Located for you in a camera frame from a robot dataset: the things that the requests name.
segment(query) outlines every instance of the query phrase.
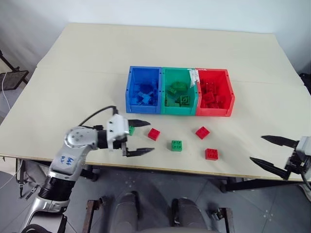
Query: white wall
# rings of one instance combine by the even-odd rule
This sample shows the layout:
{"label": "white wall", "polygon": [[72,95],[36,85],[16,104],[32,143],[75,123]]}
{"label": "white wall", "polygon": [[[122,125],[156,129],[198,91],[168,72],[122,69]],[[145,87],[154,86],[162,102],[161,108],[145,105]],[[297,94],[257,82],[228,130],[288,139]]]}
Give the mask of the white wall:
{"label": "white wall", "polygon": [[311,0],[1,0],[0,48],[33,71],[68,22],[275,33],[310,71]]}

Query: plastic bin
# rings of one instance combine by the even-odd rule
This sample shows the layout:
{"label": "plastic bin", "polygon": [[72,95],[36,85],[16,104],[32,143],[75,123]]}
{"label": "plastic bin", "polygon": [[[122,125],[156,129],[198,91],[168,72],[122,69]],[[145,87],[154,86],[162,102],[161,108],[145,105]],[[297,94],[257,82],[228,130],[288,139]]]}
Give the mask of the plastic bin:
{"label": "plastic bin", "polygon": [[234,93],[226,69],[197,69],[199,101],[196,115],[229,117]]}
{"label": "plastic bin", "polygon": [[162,68],[161,114],[195,115],[199,98],[198,89],[196,83],[190,87],[189,70]]}
{"label": "plastic bin", "polygon": [[126,86],[127,113],[161,113],[161,67],[130,67]]}

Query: blue bin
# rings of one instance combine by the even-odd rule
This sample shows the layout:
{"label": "blue bin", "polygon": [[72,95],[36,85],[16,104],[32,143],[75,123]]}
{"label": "blue bin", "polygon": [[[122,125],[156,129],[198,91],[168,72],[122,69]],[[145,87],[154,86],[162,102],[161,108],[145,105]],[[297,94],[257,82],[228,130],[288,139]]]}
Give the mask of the blue bin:
{"label": "blue bin", "polygon": [[126,86],[127,113],[161,113],[161,67],[130,67]]}

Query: white table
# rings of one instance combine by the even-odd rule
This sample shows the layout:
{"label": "white table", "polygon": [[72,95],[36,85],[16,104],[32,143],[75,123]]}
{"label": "white table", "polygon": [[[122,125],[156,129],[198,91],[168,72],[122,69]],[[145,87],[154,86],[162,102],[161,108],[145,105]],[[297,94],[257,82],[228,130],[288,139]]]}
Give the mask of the white table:
{"label": "white table", "polygon": [[[228,69],[236,96],[231,117],[125,113],[130,65]],[[66,130],[107,105],[151,122],[135,129],[128,146],[155,150],[132,158],[92,151],[88,164],[280,179],[249,157],[284,167],[292,149],[260,136],[311,134],[310,96],[271,34],[69,24],[0,126],[0,155],[52,160]],[[110,116],[103,112],[88,125]],[[204,140],[194,134],[201,126],[211,131]],[[161,131],[156,142],[146,136],[152,127]],[[183,151],[171,152],[171,140],[182,140]],[[218,149],[220,159],[205,160],[206,148]]]}

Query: white cable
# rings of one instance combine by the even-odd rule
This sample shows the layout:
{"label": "white cable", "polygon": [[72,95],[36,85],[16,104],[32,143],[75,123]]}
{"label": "white cable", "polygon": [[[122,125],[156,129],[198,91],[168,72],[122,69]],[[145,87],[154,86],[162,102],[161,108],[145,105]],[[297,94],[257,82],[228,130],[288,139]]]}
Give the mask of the white cable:
{"label": "white cable", "polygon": [[16,174],[17,174],[17,173],[19,172],[19,170],[21,169],[22,164],[23,164],[23,160],[21,160],[20,166],[19,166],[19,168],[17,169],[17,172],[16,172],[4,185],[2,185],[2,186],[0,187],[0,189],[2,189],[3,187],[5,187],[5,186],[16,176]]}
{"label": "white cable", "polygon": [[2,84],[1,84],[2,89],[1,89],[1,91],[2,91],[2,93],[3,93],[3,96],[4,96],[5,100],[6,100],[6,103],[7,103],[8,106],[9,106],[9,110],[11,110],[9,101],[8,101],[7,97],[5,96],[5,93],[4,93],[4,90],[3,90],[3,83],[4,83],[4,79],[5,79],[7,73],[8,73],[8,72],[5,73],[5,75],[4,75],[3,79],[2,79]]}

